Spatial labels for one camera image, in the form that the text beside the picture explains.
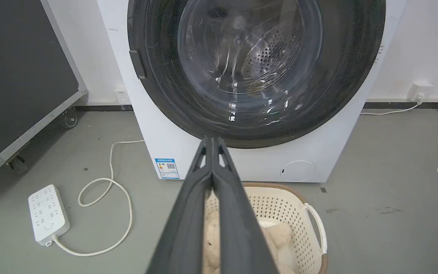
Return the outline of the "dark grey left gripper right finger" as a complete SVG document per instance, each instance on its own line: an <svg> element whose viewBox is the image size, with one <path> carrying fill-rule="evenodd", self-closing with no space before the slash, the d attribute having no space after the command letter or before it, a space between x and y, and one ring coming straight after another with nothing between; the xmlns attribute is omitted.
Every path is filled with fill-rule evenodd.
<svg viewBox="0 0 438 274"><path fill-rule="evenodd" d="M213 190L220 214L221 273L278 273L225 142L214 137L212 145Z"/></svg>

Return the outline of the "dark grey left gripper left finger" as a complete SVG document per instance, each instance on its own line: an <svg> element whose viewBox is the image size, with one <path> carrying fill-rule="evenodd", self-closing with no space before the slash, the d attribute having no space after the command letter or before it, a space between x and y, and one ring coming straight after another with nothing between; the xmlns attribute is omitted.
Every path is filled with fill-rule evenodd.
<svg viewBox="0 0 438 274"><path fill-rule="evenodd" d="M157 243L148 274L201 274L205 199L211 188L211 138L200 142Z"/></svg>

